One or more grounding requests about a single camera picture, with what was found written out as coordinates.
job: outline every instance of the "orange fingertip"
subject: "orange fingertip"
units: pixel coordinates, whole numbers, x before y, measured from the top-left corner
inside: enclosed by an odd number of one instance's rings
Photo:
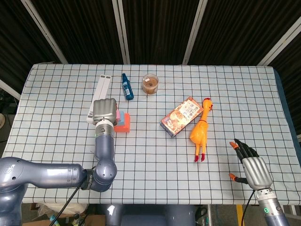
[[[237,144],[235,144],[234,142],[230,142],[230,145],[234,148],[234,150],[235,150],[235,148],[239,148],[239,146]]]
[[[229,177],[231,178],[231,180],[235,181],[236,176],[232,173],[229,173]]]

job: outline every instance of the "food box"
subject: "food box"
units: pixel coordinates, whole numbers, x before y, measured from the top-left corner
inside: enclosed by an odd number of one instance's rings
[[[171,113],[165,116],[160,125],[171,136],[175,137],[185,126],[194,120],[203,111],[192,97],[187,98]]]

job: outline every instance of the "pink block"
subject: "pink block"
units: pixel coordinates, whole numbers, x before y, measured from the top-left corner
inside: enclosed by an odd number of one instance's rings
[[[116,110],[116,120],[120,121],[120,112],[118,109]]]

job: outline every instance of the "rubber chicken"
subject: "rubber chicken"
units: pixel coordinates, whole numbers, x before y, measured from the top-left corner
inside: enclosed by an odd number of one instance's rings
[[[205,98],[203,100],[203,113],[198,121],[197,125],[193,128],[190,134],[190,140],[196,144],[196,156],[194,161],[198,161],[199,149],[202,146],[202,157],[201,161],[205,160],[205,152],[206,152],[206,143],[207,143],[207,128],[208,123],[206,121],[209,111],[212,110],[212,102],[210,98]]]

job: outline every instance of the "box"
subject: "box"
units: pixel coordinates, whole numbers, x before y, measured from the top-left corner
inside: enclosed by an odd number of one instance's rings
[[[50,220],[39,220],[22,224],[23,226],[49,226]],[[85,226],[105,226],[105,215],[88,215]]]
[[[189,97],[182,104],[177,106],[171,113],[165,116],[161,120],[160,125],[171,137],[175,137],[202,111],[202,106],[200,106],[192,97]]]

